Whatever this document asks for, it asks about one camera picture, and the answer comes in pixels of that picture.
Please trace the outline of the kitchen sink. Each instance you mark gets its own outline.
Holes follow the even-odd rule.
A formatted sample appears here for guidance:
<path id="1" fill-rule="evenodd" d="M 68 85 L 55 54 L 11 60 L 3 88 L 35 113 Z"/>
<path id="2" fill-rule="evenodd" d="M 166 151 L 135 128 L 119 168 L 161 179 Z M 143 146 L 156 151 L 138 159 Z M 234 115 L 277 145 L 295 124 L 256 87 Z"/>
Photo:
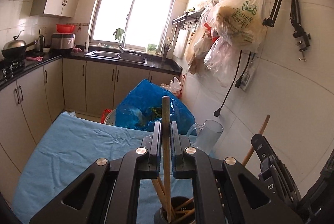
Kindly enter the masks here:
<path id="1" fill-rule="evenodd" d="M 113 52 L 106 52 L 106 51 L 92 51 L 85 54 L 86 57 L 93 57 L 93 58 L 102 58 L 102 59 L 113 59 L 113 60 L 122 60 L 122 61 L 129 61 L 135 63 L 142 63 L 146 64 L 147 59 L 144 56 L 135 54 L 135 53 L 113 53 Z"/>

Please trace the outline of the dark utensil holder cup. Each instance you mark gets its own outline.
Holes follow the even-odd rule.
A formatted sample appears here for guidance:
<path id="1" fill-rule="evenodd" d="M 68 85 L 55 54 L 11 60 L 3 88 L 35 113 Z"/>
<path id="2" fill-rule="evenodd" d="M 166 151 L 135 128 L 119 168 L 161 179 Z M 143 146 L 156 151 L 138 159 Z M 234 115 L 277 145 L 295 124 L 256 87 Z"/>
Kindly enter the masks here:
<path id="1" fill-rule="evenodd" d="M 170 223 L 196 223 L 194 198 L 183 196 L 172 197 L 172 213 Z M 168 223 L 164 208 L 160 208 L 153 217 L 154 224 Z"/>

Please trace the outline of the clear glass mug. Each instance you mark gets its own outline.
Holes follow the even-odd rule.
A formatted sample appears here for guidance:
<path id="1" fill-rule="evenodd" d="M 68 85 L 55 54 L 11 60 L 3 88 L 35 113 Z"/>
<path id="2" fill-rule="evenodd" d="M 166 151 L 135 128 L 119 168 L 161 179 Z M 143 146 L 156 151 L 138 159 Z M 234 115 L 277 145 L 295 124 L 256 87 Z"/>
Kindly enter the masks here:
<path id="1" fill-rule="evenodd" d="M 209 155 L 223 132 L 224 128 L 219 122 L 207 119 L 203 124 L 194 123 L 189 128 L 186 136 L 189 137 L 191 134 L 196 133 L 193 147 Z"/>

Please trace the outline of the blue towel table cover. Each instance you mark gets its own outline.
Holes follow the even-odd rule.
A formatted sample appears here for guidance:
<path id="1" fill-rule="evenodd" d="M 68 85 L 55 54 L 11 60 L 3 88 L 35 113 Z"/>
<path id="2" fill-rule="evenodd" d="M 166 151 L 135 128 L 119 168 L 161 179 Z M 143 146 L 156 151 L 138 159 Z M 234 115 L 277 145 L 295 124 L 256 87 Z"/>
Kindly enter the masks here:
<path id="1" fill-rule="evenodd" d="M 85 122 L 62 113 L 39 142 L 19 179 L 13 200 L 16 219 L 21 223 L 31 223 L 30 220 L 36 213 L 96 160 L 105 158 L 113 161 L 122 158 L 127 152 L 140 147 L 144 137 L 152 134 L 153 132 Z M 174 178 L 171 143 L 170 178 Z"/>

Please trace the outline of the blue plastic bag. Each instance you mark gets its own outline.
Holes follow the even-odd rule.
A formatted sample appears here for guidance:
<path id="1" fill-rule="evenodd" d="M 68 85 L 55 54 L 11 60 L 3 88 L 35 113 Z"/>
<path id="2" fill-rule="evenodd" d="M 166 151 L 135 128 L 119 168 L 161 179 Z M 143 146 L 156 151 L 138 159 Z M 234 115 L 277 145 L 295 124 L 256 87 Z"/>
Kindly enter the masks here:
<path id="1" fill-rule="evenodd" d="M 177 122 L 178 132 L 187 134 L 195 123 L 189 109 L 168 90 L 149 80 L 142 80 L 116 107 L 117 127 L 152 132 L 155 122 L 162 120 L 162 98 L 170 97 L 170 120 Z"/>

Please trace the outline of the clear hanging plastic bag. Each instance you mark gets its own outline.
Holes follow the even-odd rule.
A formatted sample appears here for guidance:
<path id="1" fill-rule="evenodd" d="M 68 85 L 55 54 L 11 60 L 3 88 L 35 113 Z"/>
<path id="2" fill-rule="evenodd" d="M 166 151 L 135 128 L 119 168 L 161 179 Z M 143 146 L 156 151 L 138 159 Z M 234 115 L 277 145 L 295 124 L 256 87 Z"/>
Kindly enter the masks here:
<path id="1" fill-rule="evenodd" d="M 231 85 L 234 79 L 240 52 L 241 49 L 219 37 L 204 58 L 206 68 L 224 88 Z"/>

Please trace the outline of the silver rice cooker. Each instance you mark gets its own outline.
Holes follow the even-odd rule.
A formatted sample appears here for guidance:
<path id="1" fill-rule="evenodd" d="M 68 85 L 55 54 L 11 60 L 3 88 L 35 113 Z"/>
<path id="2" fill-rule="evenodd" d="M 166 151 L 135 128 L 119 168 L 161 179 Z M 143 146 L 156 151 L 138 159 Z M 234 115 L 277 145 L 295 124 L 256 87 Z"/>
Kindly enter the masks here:
<path id="1" fill-rule="evenodd" d="M 65 50 L 73 49 L 75 46 L 74 33 L 54 33 L 51 37 L 51 49 Z"/>

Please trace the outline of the gas stove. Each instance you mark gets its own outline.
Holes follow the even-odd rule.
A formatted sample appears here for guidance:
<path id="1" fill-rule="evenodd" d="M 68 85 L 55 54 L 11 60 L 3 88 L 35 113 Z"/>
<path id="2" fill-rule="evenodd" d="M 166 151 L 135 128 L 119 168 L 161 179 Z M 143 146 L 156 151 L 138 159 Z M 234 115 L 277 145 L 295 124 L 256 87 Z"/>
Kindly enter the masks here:
<path id="1" fill-rule="evenodd" d="M 23 59 L 2 59 L 1 60 L 1 81 L 7 81 L 20 72 L 25 66 Z"/>

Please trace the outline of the metal kettle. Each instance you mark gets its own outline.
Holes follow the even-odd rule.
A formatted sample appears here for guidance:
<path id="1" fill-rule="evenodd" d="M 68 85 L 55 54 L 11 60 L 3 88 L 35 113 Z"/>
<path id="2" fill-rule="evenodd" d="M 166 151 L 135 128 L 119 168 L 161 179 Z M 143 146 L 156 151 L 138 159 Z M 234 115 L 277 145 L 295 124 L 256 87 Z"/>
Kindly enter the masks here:
<path id="1" fill-rule="evenodd" d="M 43 48 L 45 48 L 45 43 L 46 43 L 45 36 L 40 35 L 36 41 L 35 51 L 43 52 Z"/>

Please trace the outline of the red plastic basin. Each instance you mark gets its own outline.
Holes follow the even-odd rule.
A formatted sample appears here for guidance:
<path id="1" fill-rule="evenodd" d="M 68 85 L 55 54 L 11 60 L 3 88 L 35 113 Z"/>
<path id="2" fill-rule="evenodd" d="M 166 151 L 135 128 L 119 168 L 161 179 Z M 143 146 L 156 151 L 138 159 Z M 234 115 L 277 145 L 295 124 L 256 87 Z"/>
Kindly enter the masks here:
<path id="1" fill-rule="evenodd" d="M 56 30 L 58 33 L 73 33 L 76 25 L 57 24 Z"/>

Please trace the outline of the black wok with lid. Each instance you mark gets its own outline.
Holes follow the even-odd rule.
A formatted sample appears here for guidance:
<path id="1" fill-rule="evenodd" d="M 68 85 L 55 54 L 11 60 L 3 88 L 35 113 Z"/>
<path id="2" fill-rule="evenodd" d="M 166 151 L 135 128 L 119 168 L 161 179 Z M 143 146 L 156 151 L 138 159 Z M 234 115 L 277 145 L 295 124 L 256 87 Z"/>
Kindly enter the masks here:
<path id="1" fill-rule="evenodd" d="M 37 40 L 32 41 L 27 44 L 24 40 L 19 40 L 20 34 L 23 32 L 21 30 L 16 36 L 13 37 L 13 40 L 7 42 L 2 49 L 2 55 L 6 59 L 20 59 L 24 57 L 25 51 L 28 47 L 34 46 L 37 44 Z"/>

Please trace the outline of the beige hanging plastic bag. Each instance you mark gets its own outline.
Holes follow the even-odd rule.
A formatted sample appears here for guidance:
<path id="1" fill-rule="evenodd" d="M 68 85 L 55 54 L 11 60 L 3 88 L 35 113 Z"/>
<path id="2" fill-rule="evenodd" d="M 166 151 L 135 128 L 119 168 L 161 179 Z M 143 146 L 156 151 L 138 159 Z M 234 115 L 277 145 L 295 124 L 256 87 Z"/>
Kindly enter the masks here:
<path id="1" fill-rule="evenodd" d="M 252 53 L 266 35 L 265 0 L 223 0 L 213 7 L 212 27 L 230 45 Z"/>

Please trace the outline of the wall spice shelf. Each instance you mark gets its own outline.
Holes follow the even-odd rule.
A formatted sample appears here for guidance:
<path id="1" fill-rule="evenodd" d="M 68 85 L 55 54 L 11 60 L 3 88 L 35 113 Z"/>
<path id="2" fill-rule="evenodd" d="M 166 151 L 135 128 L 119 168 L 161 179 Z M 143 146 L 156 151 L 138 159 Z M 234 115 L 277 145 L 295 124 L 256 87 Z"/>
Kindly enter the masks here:
<path id="1" fill-rule="evenodd" d="M 187 25 L 192 25 L 194 23 L 197 23 L 200 20 L 200 17 L 203 12 L 204 12 L 204 8 L 202 8 L 199 11 L 195 11 L 195 12 L 187 11 L 182 16 L 174 18 L 172 20 L 172 25 L 178 26 L 180 28 L 184 28 Z"/>

